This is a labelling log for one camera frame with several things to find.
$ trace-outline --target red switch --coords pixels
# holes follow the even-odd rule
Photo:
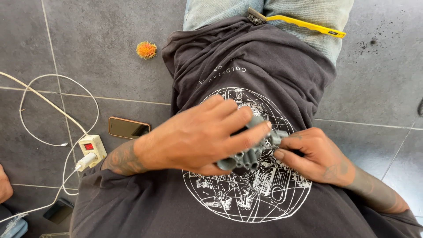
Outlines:
[[[85,146],[85,149],[86,149],[86,150],[91,150],[91,149],[94,149],[93,144],[91,144],[91,143],[89,143],[89,144],[84,144],[84,146]]]

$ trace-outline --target orange rambutan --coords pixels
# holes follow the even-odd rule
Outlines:
[[[137,45],[137,54],[143,59],[150,59],[156,55],[157,46],[151,42],[141,42]]]

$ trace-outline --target forearm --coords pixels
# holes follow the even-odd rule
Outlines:
[[[102,164],[102,170],[110,169],[116,174],[125,176],[147,172],[148,169],[144,167],[139,156],[134,151],[134,144],[138,143],[138,140],[140,138],[123,143],[113,150],[105,158]]]
[[[397,214],[410,209],[397,192],[357,166],[353,182],[344,188],[360,196],[368,207],[377,212]]]

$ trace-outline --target black t-shirt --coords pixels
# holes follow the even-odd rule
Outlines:
[[[320,52],[271,25],[232,17],[177,31],[163,48],[174,78],[172,114],[220,94],[289,133],[312,126],[335,68]],[[413,214],[380,214],[341,188],[313,183],[263,153],[256,171],[201,176],[181,170],[82,178],[75,238],[417,237]]]

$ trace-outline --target gray tile floor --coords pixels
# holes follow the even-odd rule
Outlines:
[[[184,0],[2,0],[0,71],[26,83],[56,72],[80,82],[96,96],[100,118],[93,133],[101,136],[110,152],[125,141],[108,135],[110,116],[153,127],[169,117],[171,77],[159,56],[144,61],[135,47],[140,41],[152,41],[160,49],[172,31],[182,28],[184,8]],[[422,18],[419,0],[356,0],[345,29],[338,77],[327,88],[315,126],[358,166],[396,189],[423,223],[419,186],[423,184],[423,118],[416,112],[423,97]],[[374,37],[378,44],[369,44]],[[92,99],[73,83],[49,77],[34,88],[45,91],[84,127],[94,122]],[[14,211],[53,200],[69,152],[69,147],[47,146],[24,130],[18,111],[22,93],[20,85],[0,77],[0,163],[15,190],[6,202]],[[32,93],[23,108],[28,128],[41,139],[75,142],[82,135]],[[80,156],[76,149],[68,174]],[[77,184],[75,175],[67,187],[75,189]],[[25,237],[66,231],[42,218],[42,213],[27,217],[30,232]]]

